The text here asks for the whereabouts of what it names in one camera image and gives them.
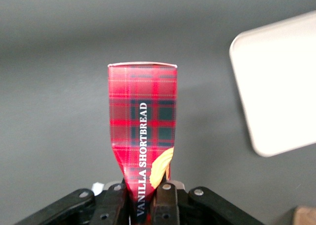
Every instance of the bolt head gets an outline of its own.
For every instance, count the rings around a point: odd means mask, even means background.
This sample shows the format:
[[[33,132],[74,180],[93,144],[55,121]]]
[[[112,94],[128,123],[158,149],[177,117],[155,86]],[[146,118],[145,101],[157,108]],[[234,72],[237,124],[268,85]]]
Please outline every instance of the bolt head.
[[[89,194],[88,192],[84,191],[84,192],[82,192],[82,193],[79,195],[79,198],[87,197],[88,194]]]
[[[204,194],[204,192],[203,192],[203,190],[201,190],[201,189],[196,189],[196,190],[194,191],[194,194],[197,195],[197,196],[201,196],[201,195]]]
[[[164,184],[162,186],[162,188],[165,189],[165,190],[168,190],[168,189],[171,189],[171,185],[170,184]]]
[[[120,189],[122,189],[122,186],[121,186],[120,184],[118,184],[117,186],[114,187],[114,190],[115,190],[115,191],[118,191],[118,190],[120,190]]]

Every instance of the gray table surface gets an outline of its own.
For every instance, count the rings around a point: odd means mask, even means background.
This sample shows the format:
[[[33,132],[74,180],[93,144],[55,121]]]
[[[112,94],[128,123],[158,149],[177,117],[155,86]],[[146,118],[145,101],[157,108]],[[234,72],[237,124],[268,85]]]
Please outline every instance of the gray table surface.
[[[269,225],[316,206],[316,146],[252,150],[229,60],[240,32],[315,0],[0,0],[0,219],[120,180],[109,139],[107,64],[178,65],[172,177],[207,186]]]

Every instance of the tartan pattern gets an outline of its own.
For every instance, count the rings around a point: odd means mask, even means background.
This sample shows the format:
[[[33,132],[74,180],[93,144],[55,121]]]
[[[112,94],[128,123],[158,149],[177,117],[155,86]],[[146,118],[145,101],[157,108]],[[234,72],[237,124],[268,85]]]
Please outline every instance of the tartan pattern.
[[[176,65],[122,63],[109,65],[110,132],[114,155],[131,197],[137,200],[139,172],[147,169],[146,194],[152,162],[174,146],[177,95]],[[147,165],[139,167],[140,103],[147,104]]]

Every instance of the brown object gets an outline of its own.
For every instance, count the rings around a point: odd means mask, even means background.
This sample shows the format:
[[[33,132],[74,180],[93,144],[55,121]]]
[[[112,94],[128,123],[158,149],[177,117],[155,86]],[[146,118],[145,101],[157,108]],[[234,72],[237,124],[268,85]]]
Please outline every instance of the brown object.
[[[316,208],[297,207],[293,225],[316,225]]]

